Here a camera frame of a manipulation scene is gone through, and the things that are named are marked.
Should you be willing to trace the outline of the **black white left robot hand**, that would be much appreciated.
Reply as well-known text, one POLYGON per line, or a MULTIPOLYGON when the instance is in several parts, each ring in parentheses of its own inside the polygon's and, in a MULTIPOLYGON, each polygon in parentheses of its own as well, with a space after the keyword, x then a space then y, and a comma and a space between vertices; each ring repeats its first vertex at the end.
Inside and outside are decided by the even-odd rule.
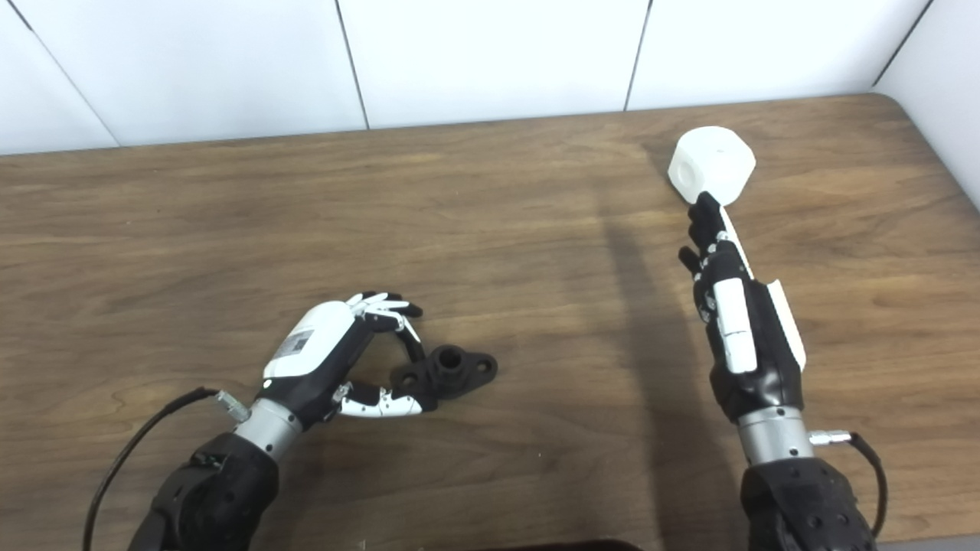
POLYGON ((338 408, 334 394, 376 334, 395 334, 413 362, 426 358, 412 318, 423 310, 391 292, 362 292, 305 313, 263 370, 256 395, 279 404, 309 430, 338 408))

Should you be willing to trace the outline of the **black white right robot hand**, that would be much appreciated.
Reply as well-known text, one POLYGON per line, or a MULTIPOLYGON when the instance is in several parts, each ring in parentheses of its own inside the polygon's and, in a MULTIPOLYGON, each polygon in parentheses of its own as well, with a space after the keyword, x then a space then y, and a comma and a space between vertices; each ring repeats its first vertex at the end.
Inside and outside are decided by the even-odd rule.
POLYGON ((679 250, 713 353, 711 389, 726 418, 804 408, 806 352, 780 279, 758 280, 724 206, 701 192, 688 209, 692 246, 679 250))

